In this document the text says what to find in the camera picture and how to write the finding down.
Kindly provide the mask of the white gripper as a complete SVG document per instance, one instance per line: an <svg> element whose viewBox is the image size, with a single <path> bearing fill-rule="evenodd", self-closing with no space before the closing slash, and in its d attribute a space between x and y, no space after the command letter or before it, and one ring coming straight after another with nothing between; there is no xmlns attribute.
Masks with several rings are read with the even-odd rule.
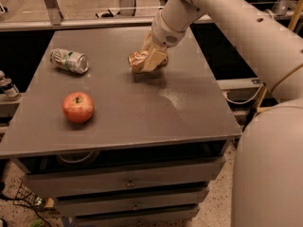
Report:
<svg viewBox="0 0 303 227"><path fill-rule="evenodd" d="M152 72L168 56L167 47L176 46L185 36L185 31L174 30L164 19L160 9L151 24L151 31L146 35L143 44L142 72Z"/></svg>

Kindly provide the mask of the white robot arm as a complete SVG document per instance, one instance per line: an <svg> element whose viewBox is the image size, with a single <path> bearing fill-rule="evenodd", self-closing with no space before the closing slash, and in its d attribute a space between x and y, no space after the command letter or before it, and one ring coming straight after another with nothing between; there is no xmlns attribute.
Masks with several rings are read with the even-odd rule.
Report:
<svg viewBox="0 0 303 227"><path fill-rule="evenodd" d="M244 0L169 0L144 48L177 45L205 14L278 102L239 141L231 226L303 227L303 39Z"/></svg>

